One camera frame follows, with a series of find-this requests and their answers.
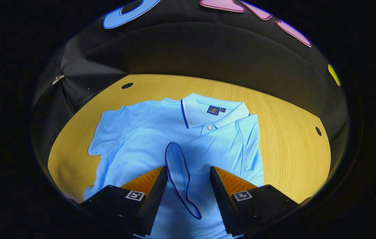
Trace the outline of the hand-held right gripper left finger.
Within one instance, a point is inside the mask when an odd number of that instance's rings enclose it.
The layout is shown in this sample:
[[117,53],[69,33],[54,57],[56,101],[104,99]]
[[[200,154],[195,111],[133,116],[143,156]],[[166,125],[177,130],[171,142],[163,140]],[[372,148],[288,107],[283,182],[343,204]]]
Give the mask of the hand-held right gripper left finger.
[[167,167],[162,166],[123,186],[105,186],[81,207],[90,218],[118,236],[151,235],[167,180]]

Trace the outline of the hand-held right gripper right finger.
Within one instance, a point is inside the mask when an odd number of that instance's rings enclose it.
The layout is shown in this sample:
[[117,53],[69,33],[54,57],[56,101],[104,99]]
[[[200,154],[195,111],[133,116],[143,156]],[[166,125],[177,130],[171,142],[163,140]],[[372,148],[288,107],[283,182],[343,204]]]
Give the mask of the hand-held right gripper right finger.
[[210,167],[210,182],[225,230],[252,237],[300,207],[272,185],[255,186],[224,169]]

